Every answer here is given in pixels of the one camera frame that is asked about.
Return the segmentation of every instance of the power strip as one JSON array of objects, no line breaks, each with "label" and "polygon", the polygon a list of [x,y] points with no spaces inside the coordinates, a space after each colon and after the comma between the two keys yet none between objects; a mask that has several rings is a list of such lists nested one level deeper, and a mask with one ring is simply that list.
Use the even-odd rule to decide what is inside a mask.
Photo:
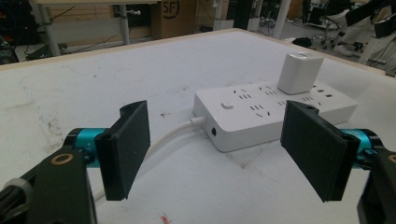
[{"label": "power strip", "polygon": [[203,128],[215,147],[229,152],[279,139],[288,100],[318,108],[332,124],[347,121],[358,105],[318,81],[311,91],[293,95],[264,82],[197,91],[193,113],[206,117]]}]

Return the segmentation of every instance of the white power strip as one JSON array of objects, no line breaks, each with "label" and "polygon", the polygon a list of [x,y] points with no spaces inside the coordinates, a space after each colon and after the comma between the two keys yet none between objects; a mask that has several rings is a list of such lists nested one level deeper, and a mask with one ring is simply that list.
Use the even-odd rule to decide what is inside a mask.
[{"label": "white power strip", "polygon": [[358,105],[318,81],[311,91],[293,95],[264,82],[197,91],[193,113],[206,117],[207,135],[219,151],[228,152],[279,139],[287,100],[318,108],[332,124],[347,121]]}]

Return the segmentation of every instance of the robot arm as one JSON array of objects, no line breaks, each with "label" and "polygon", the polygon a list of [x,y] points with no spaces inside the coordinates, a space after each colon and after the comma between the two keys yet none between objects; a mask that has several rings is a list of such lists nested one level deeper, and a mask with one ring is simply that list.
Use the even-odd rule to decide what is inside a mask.
[{"label": "robot arm", "polygon": [[75,129],[64,145],[0,192],[0,223],[97,223],[87,166],[100,166],[106,198],[128,197],[149,149],[147,102],[124,106],[109,129]]}]

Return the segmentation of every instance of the white cable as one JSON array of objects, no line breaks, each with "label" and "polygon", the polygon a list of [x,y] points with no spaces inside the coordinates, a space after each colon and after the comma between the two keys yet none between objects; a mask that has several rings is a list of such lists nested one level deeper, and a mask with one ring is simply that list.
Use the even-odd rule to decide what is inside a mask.
[{"label": "white cable", "polygon": [[[205,121],[206,121],[205,117],[199,117],[199,118],[190,119],[189,121],[186,121],[184,123],[177,125],[174,129],[165,133],[163,136],[161,136],[160,138],[158,138],[156,141],[154,141],[151,144],[151,146],[148,148],[145,158],[150,157],[155,152],[156,148],[160,144],[162,144],[164,141],[166,141],[166,139],[168,139],[175,133],[178,133],[181,130],[184,130],[186,128],[202,126],[205,123]],[[101,186],[101,187],[97,188],[92,194],[93,194],[93,200],[98,201],[103,196],[105,196],[105,189],[103,188],[103,186]]]}]

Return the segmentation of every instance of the table surface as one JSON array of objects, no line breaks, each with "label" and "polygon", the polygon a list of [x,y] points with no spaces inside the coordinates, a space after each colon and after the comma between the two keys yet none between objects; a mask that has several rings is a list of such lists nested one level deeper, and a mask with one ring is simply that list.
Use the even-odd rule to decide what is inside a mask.
[{"label": "table surface", "polygon": [[[309,51],[240,30],[191,35],[0,66],[0,186],[58,149],[78,127],[109,127],[148,100],[151,139],[193,118],[197,90],[277,82],[289,52]],[[359,105],[340,128],[368,128],[395,150],[396,81],[326,56],[318,79]],[[100,172],[90,169],[92,188]],[[97,206],[100,223],[359,223],[368,176],[351,172],[344,199],[323,203],[279,141],[218,152],[186,130],[145,161],[129,199]]]},{"label": "table surface", "polygon": [[30,0],[39,5],[94,5],[94,4],[108,4],[108,5],[123,5],[123,4],[152,4],[161,2],[162,0]]}]

